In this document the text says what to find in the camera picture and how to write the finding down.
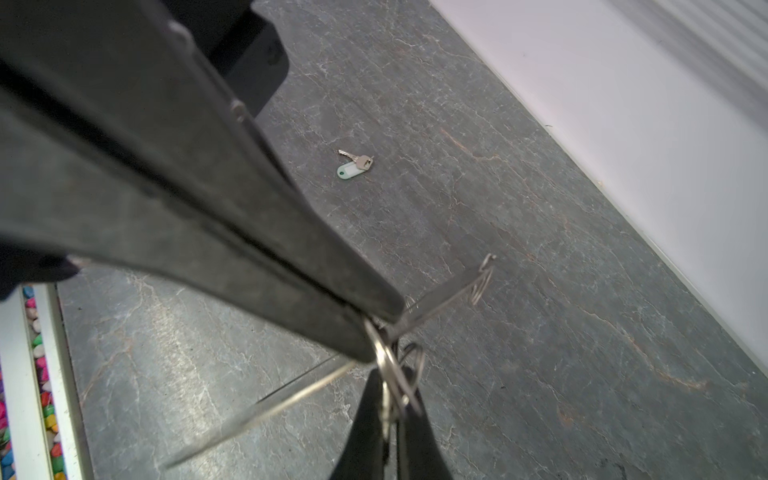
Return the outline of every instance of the key tag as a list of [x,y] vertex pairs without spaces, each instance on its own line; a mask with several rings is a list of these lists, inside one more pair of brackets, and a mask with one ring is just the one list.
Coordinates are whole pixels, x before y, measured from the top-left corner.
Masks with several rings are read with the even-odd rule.
[[350,158],[352,161],[348,164],[344,164],[336,169],[336,174],[342,180],[348,180],[352,177],[357,177],[363,172],[367,172],[373,164],[373,159],[367,155],[352,155],[344,150],[339,150],[340,155]]

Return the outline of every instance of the colorful pebble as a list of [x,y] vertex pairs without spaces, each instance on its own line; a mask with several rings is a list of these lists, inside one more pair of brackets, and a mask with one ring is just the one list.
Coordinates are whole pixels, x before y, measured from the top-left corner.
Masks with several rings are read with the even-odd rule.
[[62,472],[64,470],[64,457],[51,458],[51,467],[53,467],[54,474]]
[[43,423],[45,424],[46,429],[50,429],[53,425],[56,425],[56,415],[48,415],[45,417],[45,421]]

